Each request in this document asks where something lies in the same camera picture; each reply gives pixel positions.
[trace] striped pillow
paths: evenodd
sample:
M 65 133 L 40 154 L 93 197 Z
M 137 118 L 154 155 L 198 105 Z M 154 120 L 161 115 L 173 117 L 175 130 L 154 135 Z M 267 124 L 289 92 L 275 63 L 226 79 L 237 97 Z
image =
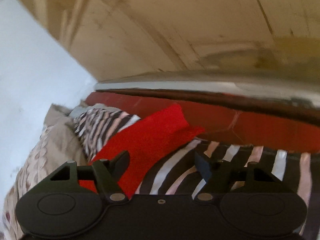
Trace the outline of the striped pillow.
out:
M 244 167 L 250 161 L 259 162 L 305 201 L 309 209 L 300 234 L 307 240 L 317 239 L 320 228 L 319 154 L 289 154 L 263 146 L 226 145 L 195 138 L 157 162 L 136 193 L 195 197 L 205 185 L 194 166 L 195 151 L 205 153 L 212 160 L 230 161 L 236 167 Z
M 109 112 L 102 108 L 88 110 L 75 118 L 75 134 L 80 139 L 87 161 L 91 162 L 112 136 L 138 120 L 140 117 L 135 114 Z

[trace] pillow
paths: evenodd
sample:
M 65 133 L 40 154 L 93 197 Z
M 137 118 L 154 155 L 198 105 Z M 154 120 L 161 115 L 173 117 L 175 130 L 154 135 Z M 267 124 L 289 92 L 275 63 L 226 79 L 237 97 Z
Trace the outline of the pillow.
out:
M 30 152 L 4 200 L 4 237 L 7 240 L 23 236 L 14 210 L 17 201 L 28 190 L 68 160 L 74 160 L 78 165 L 87 165 L 81 144 L 73 132 L 72 119 L 65 116 L 63 111 L 59 106 L 50 107 L 40 140 Z
M 75 134 L 81 141 L 87 161 L 91 162 L 112 136 L 138 120 L 140 117 L 135 114 L 102 108 L 89 109 L 75 118 Z
M 95 104 L 94 106 L 77 106 L 71 111 L 69 116 L 71 118 L 75 119 L 75 118 L 79 117 L 81 114 L 83 114 L 84 112 L 86 112 L 90 109 L 94 109 L 94 108 L 103 108 L 103 109 L 107 110 L 108 112 L 120 111 L 120 109 L 117 107 L 106 106 L 104 104 Z

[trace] screw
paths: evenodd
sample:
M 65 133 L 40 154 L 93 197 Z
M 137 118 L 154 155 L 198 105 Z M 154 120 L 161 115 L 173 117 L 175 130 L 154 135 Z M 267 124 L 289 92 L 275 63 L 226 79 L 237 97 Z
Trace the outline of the screw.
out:
M 164 199 L 159 199 L 158 200 L 158 204 L 165 204 L 165 200 Z
M 257 162 L 248 162 L 248 165 L 257 165 Z
M 209 193 L 200 193 L 197 198 L 201 201 L 210 201 L 213 200 L 213 196 Z
M 122 201 L 125 199 L 125 195 L 122 194 L 122 193 L 113 193 L 111 196 L 110 196 L 110 199 L 112 201 Z

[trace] white wall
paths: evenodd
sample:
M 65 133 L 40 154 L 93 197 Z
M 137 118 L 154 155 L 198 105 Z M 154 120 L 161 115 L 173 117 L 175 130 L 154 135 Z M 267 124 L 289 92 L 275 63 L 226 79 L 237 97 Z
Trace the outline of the white wall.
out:
M 18 0 L 0 0 L 0 211 L 50 104 L 74 107 L 95 83 Z

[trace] red fabric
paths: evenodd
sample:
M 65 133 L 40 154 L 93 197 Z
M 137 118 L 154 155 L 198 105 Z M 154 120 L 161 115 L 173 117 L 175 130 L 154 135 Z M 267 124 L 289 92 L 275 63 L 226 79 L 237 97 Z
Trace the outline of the red fabric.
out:
M 185 120 L 181 106 L 174 104 L 156 112 L 114 135 L 93 159 L 113 159 L 123 150 L 130 154 L 130 164 L 119 180 L 119 186 L 130 198 L 148 170 L 161 158 L 204 132 L 191 127 Z M 80 185 L 94 190 L 91 181 Z
M 187 122 L 204 127 L 199 137 L 227 144 L 263 145 L 271 149 L 295 152 L 320 152 L 320 127 L 267 114 L 241 112 L 183 100 L 93 92 L 86 99 L 93 106 L 103 103 L 144 118 L 160 109 L 178 103 Z

